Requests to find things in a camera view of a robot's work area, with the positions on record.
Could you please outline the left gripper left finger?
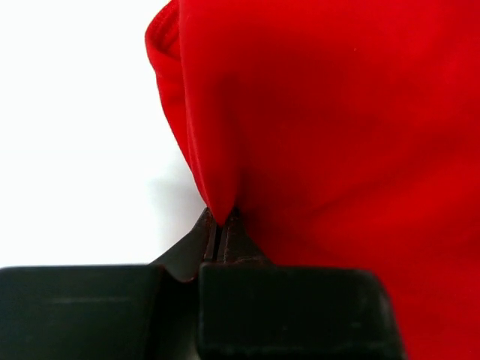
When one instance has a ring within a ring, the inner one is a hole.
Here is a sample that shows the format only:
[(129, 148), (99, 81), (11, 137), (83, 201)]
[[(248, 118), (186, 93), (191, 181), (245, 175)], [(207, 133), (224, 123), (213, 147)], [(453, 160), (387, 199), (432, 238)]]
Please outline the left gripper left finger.
[(190, 282), (204, 262), (215, 259), (219, 230), (211, 210), (205, 208), (193, 228), (151, 264), (162, 267), (179, 282)]

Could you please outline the red t shirt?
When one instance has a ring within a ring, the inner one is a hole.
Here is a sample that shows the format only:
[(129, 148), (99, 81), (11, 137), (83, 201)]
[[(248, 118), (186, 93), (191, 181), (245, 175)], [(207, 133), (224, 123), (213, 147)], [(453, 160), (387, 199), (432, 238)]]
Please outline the red t shirt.
[(171, 1), (145, 45), (217, 222), (376, 273), (411, 359), (479, 357), (477, 1)]

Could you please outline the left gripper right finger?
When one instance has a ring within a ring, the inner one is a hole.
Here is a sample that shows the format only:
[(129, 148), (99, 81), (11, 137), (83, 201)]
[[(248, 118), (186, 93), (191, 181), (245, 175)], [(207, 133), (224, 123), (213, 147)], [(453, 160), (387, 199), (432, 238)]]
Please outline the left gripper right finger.
[(220, 239), (217, 242), (216, 262), (232, 265), (269, 266), (271, 264), (270, 259), (247, 234), (241, 215), (236, 208), (232, 210), (222, 226)]

